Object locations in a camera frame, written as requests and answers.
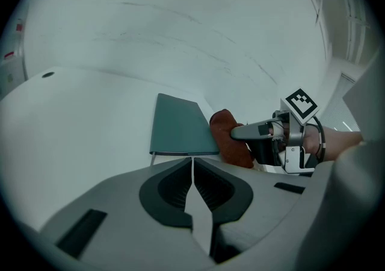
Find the brown object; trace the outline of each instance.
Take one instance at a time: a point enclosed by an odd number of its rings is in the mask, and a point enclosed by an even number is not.
[[[228,110],[218,111],[210,118],[211,133],[217,142],[223,160],[227,164],[252,168],[254,158],[246,143],[234,140],[230,136],[231,130],[241,125],[235,121]]]

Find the white table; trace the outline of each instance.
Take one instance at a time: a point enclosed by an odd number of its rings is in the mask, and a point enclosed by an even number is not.
[[[61,67],[6,96],[0,102],[0,173],[15,217],[39,230],[102,180],[149,166],[158,93],[197,102],[207,120],[213,114],[199,95]],[[157,156],[155,164],[175,158]]]

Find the brown cloth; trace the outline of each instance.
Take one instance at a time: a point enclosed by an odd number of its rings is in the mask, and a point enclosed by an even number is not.
[[[234,140],[230,136],[232,129],[241,126],[228,110],[221,110],[210,118],[211,133],[217,142],[221,156],[227,164],[252,168],[254,158],[245,142]]]

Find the green notebook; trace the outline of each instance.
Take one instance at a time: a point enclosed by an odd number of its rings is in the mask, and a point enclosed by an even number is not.
[[[150,153],[159,155],[219,154],[198,103],[158,94]]]

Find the forearm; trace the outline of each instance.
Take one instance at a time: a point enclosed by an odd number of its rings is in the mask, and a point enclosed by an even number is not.
[[[324,161],[334,161],[346,149],[362,141],[360,132],[340,132],[324,127],[326,150]]]

